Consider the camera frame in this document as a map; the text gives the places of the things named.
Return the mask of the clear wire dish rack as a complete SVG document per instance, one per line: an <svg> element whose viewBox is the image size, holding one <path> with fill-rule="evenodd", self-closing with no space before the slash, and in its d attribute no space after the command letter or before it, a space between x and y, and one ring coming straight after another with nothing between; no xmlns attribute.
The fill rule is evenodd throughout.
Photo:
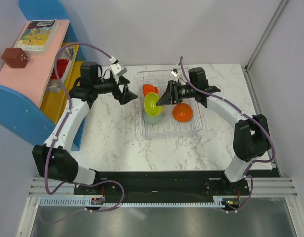
<svg viewBox="0 0 304 237"><path fill-rule="evenodd" d="M183 100L184 103L190 105L193 110L193 118L189 122L181 123L173 118L172 110L174 108L174 105L164 106L164 117L161 122L157 124L148 124L144 121L142 117L144 114L144 94L142 90L143 85L151 84L157 87L160 95L163 95L167 87L167 81L169 80L176 80L176 78L170 73L169 69L140 71L137 73L140 132L144 138L151 139L170 136L189 136L197 133L203 128L200 107L193 98Z"/></svg>

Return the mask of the lime green bowl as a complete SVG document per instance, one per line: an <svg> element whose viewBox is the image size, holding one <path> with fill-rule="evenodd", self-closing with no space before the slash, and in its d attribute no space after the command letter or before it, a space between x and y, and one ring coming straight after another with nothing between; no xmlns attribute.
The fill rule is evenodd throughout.
<svg viewBox="0 0 304 237"><path fill-rule="evenodd" d="M164 106L157 105L159 99L159 94L154 92L150 92L145 96L144 109L149 116L157 116L163 111Z"/></svg>

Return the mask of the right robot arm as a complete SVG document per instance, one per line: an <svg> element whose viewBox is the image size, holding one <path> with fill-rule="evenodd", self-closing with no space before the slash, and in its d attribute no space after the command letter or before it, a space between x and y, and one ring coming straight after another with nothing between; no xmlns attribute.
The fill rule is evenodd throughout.
<svg viewBox="0 0 304 237"><path fill-rule="evenodd" d="M171 74L176 80L167 83L166 90L157 105L176 105L183 99L193 98L205 108L215 112L234 130L233 149L235 156L224 171L220 181L221 191L232 194L238 188L250 167L270 148L268 122L263 114L248 115L226 99L221 90L209 85L203 68L196 67L185 72L173 68Z"/></svg>

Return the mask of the white bowl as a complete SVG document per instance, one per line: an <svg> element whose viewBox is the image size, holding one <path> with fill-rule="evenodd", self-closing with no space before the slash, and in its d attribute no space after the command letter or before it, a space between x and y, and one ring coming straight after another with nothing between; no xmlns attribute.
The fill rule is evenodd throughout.
<svg viewBox="0 0 304 237"><path fill-rule="evenodd" d="M181 123L189 122L193 119L193 109L189 104L180 103L174 106L172 110L173 118Z"/></svg>

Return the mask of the orange bowl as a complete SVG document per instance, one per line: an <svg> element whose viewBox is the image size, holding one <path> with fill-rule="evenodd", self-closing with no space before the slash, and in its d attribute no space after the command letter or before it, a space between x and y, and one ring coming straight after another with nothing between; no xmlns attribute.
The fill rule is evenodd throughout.
<svg viewBox="0 0 304 237"><path fill-rule="evenodd" d="M151 85L151 84L144 84L142 86L143 95L146 97L149 93L159 93L157 87Z"/></svg>

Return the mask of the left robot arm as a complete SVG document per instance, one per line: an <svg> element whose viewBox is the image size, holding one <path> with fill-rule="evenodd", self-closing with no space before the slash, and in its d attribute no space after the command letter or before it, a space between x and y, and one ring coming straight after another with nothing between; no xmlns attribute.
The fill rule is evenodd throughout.
<svg viewBox="0 0 304 237"><path fill-rule="evenodd" d="M96 179L96 172L78 165L70 154L75 136L95 100L100 94L111 93L114 99L124 105L138 96L129 91L129 81L123 76L127 71L118 60L110 65L110 76L98 74L99 65L83 62L80 76L69 91L64 112L50 136L43 145L33 147L33 158L38 173L44 179L68 183L85 184L91 194L102 189L102 182Z"/></svg>

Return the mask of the pale green bowl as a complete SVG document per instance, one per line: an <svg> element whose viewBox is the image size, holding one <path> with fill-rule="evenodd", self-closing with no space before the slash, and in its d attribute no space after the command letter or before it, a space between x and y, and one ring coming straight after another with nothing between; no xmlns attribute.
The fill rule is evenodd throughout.
<svg viewBox="0 0 304 237"><path fill-rule="evenodd" d="M142 111L142 119L147 124L158 124L160 123L165 117L165 113L161 112L156 116L150 116L147 114L145 110Z"/></svg>

